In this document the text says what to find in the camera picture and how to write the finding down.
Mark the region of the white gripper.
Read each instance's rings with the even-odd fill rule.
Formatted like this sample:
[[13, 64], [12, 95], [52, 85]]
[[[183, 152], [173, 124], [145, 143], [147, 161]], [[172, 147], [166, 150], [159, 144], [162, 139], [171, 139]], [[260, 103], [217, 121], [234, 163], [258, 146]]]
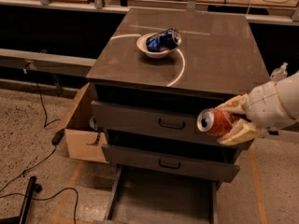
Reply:
[[249, 96], [237, 95], [217, 106], [221, 111], [245, 114], [252, 121], [240, 119], [230, 132], [218, 139], [225, 146], [234, 146], [256, 138], [261, 128], [281, 130], [296, 122], [296, 82], [269, 81], [254, 88]]

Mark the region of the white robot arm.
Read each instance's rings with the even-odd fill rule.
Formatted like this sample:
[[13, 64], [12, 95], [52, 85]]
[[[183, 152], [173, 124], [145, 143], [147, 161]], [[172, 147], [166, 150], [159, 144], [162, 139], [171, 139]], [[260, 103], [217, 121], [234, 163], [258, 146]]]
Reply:
[[265, 132], [275, 133], [299, 120], [299, 73], [255, 87], [217, 109], [245, 115], [230, 132], [218, 139], [225, 146], [247, 142]]

